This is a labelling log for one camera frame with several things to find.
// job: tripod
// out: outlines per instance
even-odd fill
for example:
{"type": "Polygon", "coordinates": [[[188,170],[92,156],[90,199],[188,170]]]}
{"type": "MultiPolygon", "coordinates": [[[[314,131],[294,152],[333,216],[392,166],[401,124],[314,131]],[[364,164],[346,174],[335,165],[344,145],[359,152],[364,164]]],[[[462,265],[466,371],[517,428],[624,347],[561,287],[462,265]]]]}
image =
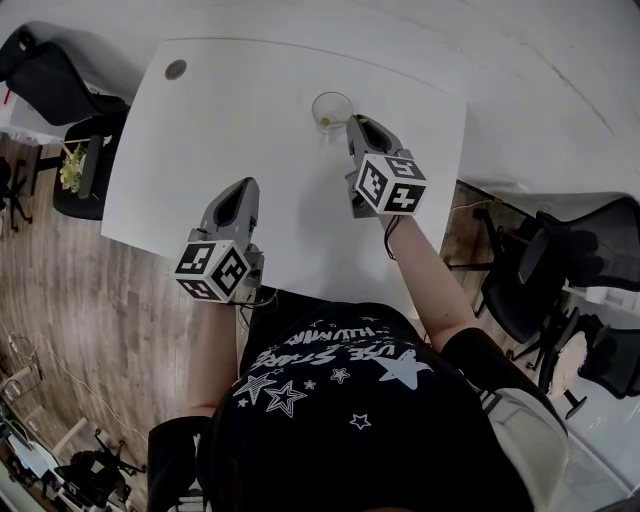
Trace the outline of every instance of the tripod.
{"type": "Polygon", "coordinates": [[[27,217],[22,209],[22,205],[20,204],[20,200],[18,199],[18,194],[20,193],[20,189],[24,186],[27,181],[27,178],[22,178],[18,181],[18,173],[20,171],[20,167],[25,165],[24,160],[18,160],[16,165],[15,178],[13,179],[13,184],[11,184],[11,167],[4,158],[0,158],[0,186],[2,187],[2,198],[9,200],[9,219],[11,223],[11,229],[14,231],[18,231],[18,227],[15,226],[14,215],[15,211],[18,210],[18,213],[22,216],[22,218],[27,221],[29,224],[33,222],[32,217],[27,217]]]}

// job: chair backrest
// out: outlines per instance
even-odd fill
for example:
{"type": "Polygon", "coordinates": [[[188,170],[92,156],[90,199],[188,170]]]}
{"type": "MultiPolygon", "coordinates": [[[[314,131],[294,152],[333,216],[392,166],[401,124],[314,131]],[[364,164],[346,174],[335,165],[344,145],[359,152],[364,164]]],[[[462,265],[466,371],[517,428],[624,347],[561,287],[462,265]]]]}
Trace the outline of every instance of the chair backrest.
{"type": "Polygon", "coordinates": [[[128,110],[120,98],[92,94],[58,45],[42,43],[25,47],[19,38],[24,39],[28,31],[20,28],[16,32],[18,36],[14,33],[0,49],[0,71],[5,71],[7,87],[47,122],[62,126],[128,110]]]}
{"type": "Polygon", "coordinates": [[[578,374],[618,399],[640,395],[640,329],[602,328],[578,374]]]}
{"type": "Polygon", "coordinates": [[[640,291],[640,206],[635,199],[618,199],[569,222],[542,212],[537,219],[572,285],[640,291]]]}
{"type": "Polygon", "coordinates": [[[33,36],[23,28],[9,36],[0,48],[0,82],[9,78],[29,58],[34,46],[33,36]]]}

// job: black t-shirt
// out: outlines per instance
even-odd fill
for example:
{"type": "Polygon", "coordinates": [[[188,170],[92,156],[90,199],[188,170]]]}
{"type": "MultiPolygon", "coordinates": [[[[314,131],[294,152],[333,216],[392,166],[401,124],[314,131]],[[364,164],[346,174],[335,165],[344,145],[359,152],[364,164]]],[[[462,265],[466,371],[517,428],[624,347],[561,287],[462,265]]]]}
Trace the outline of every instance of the black t-shirt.
{"type": "Polygon", "coordinates": [[[555,411],[483,331],[438,355],[389,307],[329,305],[249,363],[211,420],[151,432],[151,512],[532,510],[482,397],[555,411]]]}

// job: chair armrest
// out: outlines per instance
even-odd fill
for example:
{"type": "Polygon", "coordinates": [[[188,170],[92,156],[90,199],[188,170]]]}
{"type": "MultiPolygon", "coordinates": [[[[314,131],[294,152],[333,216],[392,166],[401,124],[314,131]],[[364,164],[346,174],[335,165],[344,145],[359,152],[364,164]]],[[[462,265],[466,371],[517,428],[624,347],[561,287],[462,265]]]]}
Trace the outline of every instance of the chair armrest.
{"type": "Polygon", "coordinates": [[[522,254],[522,258],[520,258],[520,265],[518,266],[518,281],[520,281],[520,284],[527,284],[547,247],[549,247],[549,237],[547,232],[541,228],[533,236],[533,239],[522,254]]]}
{"type": "Polygon", "coordinates": [[[87,148],[87,156],[84,160],[82,168],[82,178],[80,178],[80,190],[78,197],[87,199],[91,195],[93,188],[93,180],[96,176],[98,160],[100,159],[100,151],[102,150],[103,137],[100,135],[92,135],[89,139],[89,147],[87,148]]]}

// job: white wall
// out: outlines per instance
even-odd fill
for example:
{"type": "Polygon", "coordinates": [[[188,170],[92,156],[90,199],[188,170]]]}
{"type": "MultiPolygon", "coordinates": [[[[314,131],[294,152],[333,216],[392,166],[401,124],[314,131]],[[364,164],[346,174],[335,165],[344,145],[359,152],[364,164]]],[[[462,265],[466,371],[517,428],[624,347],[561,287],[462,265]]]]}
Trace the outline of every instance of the white wall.
{"type": "Polygon", "coordinates": [[[25,22],[67,39],[85,71],[127,96],[162,38],[255,38],[369,60],[467,99],[462,178],[640,197],[632,0],[4,0],[0,40],[25,22]]]}

